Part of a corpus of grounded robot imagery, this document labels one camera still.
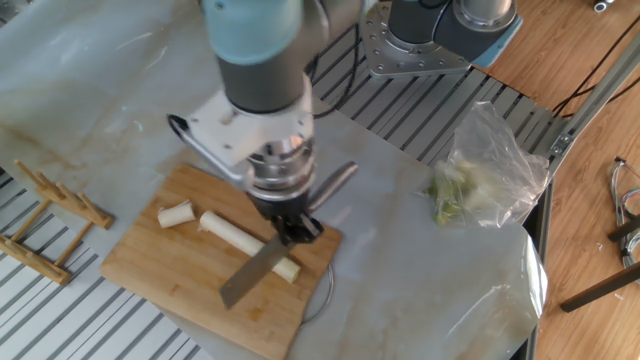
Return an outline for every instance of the wooden floor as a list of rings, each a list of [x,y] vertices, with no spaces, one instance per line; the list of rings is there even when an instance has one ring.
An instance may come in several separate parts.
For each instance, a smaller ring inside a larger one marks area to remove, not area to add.
[[[588,0],[518,0],[525,25],[488,70],[542,105],[569,96],[624,29],[640,1],[617,1],[604,13]],[[635,34],[605,63],[595,84]],[[636,71],[632,80],[640,76]],[[575,101],[573,112],[581,101]],[[609,172],[616,155],[640,166],[640,86],[611,103],[582,133],[556,176],[546,268],[549,299],[540,323],[537,359],[638,359],[640,286],[610,294],[571,314],[558,304],[622,269],[620,250],[606,234],[615,228]],[[640,186],[625,174],[621,191]]]

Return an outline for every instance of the mounting plate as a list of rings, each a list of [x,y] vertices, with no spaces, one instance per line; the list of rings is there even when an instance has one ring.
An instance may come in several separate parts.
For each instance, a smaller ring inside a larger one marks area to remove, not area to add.
[[[361,20],[362,43],[371,75],[378,78],[463,73],[464,58],[433,43],[410,44],[389,30],[391,2],[378,3]]]

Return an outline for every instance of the white marble surface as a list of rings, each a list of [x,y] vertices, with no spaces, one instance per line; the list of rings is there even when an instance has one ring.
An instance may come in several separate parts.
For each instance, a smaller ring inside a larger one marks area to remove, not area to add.
[[[197,3],[36,1],[2,28],[0,49],[0,167],[32,189],[19,158],[113,214],[85,237],[106,256],[175,164],[199,164],[165,118],[220,86]]]
[[[20,158],[113,213],[111,230],[85,237],[105,256],[176,163],[201,165],[164,118],[219,86],[195,1],[35,2],[0,31],[0,49],[0,166],[20,175]],[[429,168],[338,113],[316,134],[320,179],[348,160],[360,171],[317,213],[344,234],[336,289],[290,358],[509,358],[546,289],[524,229],[438,228],[411,194]],[[173,318],[217,359],[258,358]]]
[[[446,230],[412,194],[431,170],[342,114],[316,122],[319,178],[353,160],[357,175],[316,215],[343,241],[328,310],[290,359],[508,359],[529,336],[546,276],[525,230]],[[308,313],[326,295],[326,279]],[[216,359],[258,355],[171,316]]]

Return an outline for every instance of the wooden rack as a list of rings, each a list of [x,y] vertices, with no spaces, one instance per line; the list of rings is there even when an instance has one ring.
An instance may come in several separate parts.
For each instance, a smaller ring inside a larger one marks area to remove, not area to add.
[[[57,183],[54,185],[43,173],[38,171],[34,175],[20,160],[15,160],[14,164],[36,184],[36,192],[43,196],[45,200],[11,238],[0,235],[0,250],[36,270],[43,276],[48,277],[60,285],[65,285],[69,282],[71,275],[62,269],[62,264],[64,264],[69,255],[71,255],[71,252],[78,246],[78,243],[80,243],[80,240],[92,225],[95,224],[107,230],[113,223],[113,217],[98,210],[82,192],[78,193],[76,197],[76,195],[69,191],[63,184]],[[76,235],[73,241],[71,241],[62,255],[53,263],[19,244],[22,235],[24,235],[27,229],[29,229],[38,216],[40,216],[51,203],[58,204],[64,209],[87,220],[87,224]]]

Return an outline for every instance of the metal grating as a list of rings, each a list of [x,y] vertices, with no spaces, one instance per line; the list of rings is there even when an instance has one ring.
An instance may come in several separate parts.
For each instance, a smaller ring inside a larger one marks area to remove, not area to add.
[[[359,54],[364,54],[361,39],[358,44]],[[320,99],[334,104],[340,97],[353,65],[354,48],[354,31],[349,30],[325,50],[313,79],[314,94]],[[492,102],[529,153],[546,155],[566,124],[480,70],[381,80],[371,76],[363,55],[349,100],[339,110],[410,156],[433,165],[446,157],[453,131],[476,101]]]
[[[0,231],[10,236],[38,205],[0,172]],[[23,245],[56,259],[75,234],[45,211]],[[151,303],[105,280],[81,243],[65,262],[65,287],[0,253],[0,358],[211,359]]]

